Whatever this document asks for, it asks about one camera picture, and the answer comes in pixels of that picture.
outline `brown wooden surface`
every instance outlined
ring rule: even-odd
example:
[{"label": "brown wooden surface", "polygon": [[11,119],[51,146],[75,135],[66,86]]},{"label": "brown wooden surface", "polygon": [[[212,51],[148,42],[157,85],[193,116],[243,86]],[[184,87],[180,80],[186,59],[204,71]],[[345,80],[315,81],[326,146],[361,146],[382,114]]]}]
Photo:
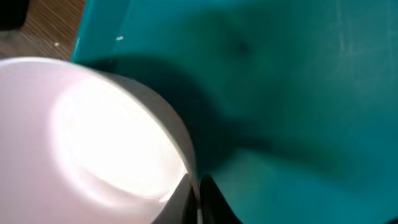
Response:
[{"label": "brown wooden surface", "polygon": [[25,25],[0,32],[0,55],[69,59],[85,0],[31,0]]}]

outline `white plastic container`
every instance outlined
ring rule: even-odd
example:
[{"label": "white plastic container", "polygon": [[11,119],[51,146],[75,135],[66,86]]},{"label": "white plastic container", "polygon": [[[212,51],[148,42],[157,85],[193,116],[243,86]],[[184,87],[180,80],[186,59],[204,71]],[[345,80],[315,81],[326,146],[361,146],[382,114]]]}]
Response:
[{"label": "white plastic container", "polygon": [[191,185],[198,195],[194,170],[185,126],[148,87],[0,61],[0,223],[175,223]]}]

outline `teal surface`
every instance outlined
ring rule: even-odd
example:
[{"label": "teal surface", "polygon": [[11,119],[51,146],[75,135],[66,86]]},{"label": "teal surface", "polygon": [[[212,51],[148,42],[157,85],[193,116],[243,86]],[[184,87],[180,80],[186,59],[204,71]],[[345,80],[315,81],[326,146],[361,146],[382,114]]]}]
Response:
[{"label": "teal surface", "polygon": [[87,0],[72,60],[158,91],[244,223],[398,217],[398,1]]}]

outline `black object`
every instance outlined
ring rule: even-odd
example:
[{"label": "black object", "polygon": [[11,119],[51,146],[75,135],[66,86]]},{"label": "black object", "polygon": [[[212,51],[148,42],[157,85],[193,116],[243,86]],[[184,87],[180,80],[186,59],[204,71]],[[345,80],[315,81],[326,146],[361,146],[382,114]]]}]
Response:
[{"label": "black object", "polygon": [[[200,183],[200,199],[203,224],[242,223],[232,212],[223,194],[210,176],[204,177]],[[197,201],[192,190],[185,206],[182,223],[197,223]]]},{"label": "black object", "polygon": [[0,30],[13,30],[24,25],[29,0],[0,0]]}]

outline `teal tray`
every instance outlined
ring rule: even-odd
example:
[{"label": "teal tray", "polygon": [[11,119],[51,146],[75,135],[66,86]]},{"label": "teal tray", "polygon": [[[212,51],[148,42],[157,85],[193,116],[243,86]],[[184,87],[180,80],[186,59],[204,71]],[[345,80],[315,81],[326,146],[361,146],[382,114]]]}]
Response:
[{"label": "teal tray", "polygon": [[248,224],[398,217],[397,60],[393,0],[87,0],[72,54],[159,92]]}]

